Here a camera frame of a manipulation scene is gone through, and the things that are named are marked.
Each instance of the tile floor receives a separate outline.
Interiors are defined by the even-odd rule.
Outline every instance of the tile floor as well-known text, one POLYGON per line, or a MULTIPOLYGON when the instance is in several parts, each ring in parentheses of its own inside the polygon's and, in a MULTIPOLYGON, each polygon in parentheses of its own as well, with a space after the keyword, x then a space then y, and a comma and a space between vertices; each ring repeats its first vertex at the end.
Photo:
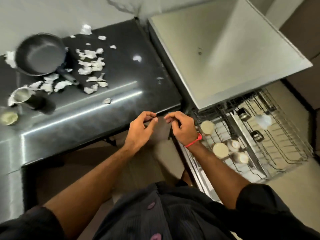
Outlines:
MULTIPOLYGON (((281 82, 268 86, 268 91, 297 126, 299 135, 308 139, 309 113, 281 82)), ((105 202, 79 239, 90 239, 98 229, 104 216, 122 194, 144 187, 151 182, 166 180, 172 184, 180 178, 183 164, 172 143, 167 141, 168 128, 145 146, 124 169, 112 198, 105 202)), ((126 133, 115 137, 117 143, 124 142, 126 133)), ((90 171, 99 162, 117 150, 100 141, 81 150, 62 156, 65 166, 46 169, 38 177, 38 198, 42 204, 56 193, 90 171)), ((310 160, 293 171, 268 183, 290 207, 293 214, 304 224, 320 231, 320 166, 310 160)))

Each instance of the black shirt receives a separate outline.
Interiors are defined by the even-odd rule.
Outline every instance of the black shirt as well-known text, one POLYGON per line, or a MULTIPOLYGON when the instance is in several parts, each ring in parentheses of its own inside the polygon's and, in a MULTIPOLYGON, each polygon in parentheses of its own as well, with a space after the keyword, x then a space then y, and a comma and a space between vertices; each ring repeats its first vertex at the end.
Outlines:
MULTIPOLYGON (((228 210, 195 188, 164 182, 121 198, 94 239, 320 239, 290 212, 267 185, 250 184, 228 210)), ((0 225, 2 239, 65 239, 58 220, 44 207, 0 225)))

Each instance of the shirt sleeve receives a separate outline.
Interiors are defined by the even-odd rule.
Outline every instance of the shirt sleeve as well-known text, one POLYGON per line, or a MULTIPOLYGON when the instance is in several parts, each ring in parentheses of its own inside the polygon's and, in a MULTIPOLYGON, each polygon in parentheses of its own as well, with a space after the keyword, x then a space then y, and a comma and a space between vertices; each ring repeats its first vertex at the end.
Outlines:
POLYGON ((249 184, 240 192, 234 216, 234 232, 249 239, 320 239, 320 234, 299 221, 264 184, 249 184))
POLYGON ((17 219, 0 224, 0 240, 66 239, 55 215, 45 207, 36 206, 17 219))

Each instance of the dishwasher rack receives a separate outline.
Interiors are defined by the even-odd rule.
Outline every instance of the dishwasher rack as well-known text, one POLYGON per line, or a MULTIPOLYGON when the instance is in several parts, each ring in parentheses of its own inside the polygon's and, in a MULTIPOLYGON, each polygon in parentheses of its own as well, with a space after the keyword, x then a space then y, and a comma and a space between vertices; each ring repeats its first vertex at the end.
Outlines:
MULTIPOLYGON (((225 101, 201 112, 192 110, 188 115, 194 118, 196 128, 200 133, 200 124, 203 121, 210 120, 215 124, 211 135, 202 133, 201 142, 209 150, 212 150, 212 145, 215 143, 230 139, 240 142, 240 151, 249 156, 249 163, 234 163, 230 158, 224 162, 252 183, 270 180, 313 157, 313 149, 310 144, 299 137, 297 128, 288 120, 265 88, 225 101), (237 112, 241 108, 245 108, 250 113, 249 120, 242 121, 239 118, 237 112), (272 124, 267 129, 260 127, 255 119, 255 116, 263 114, 269 115, 272 119, 272 124), (259 131, 264 140, 256 142, 251 137, 253 131, 259 131)), ((189 159, 187 163, 198 188, 213 200, 219 201, 201 166, 188 150, 185 149, 184 154, 189 159)))

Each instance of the forearm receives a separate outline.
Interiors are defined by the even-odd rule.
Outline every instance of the forearm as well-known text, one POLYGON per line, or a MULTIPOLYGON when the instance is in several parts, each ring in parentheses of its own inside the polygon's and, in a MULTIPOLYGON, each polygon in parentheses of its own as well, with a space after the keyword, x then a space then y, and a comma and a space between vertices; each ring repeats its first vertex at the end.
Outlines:
POLYGON ((218 159, 200 142, 188 147, 201 165, 222 203, 235 209, 240 191, 250 182, 218 159))
POLYGON ((131 150, 119 149, 44 205, 58 218, 68 238, 77 237, 88 225, 133 155, 131 150))

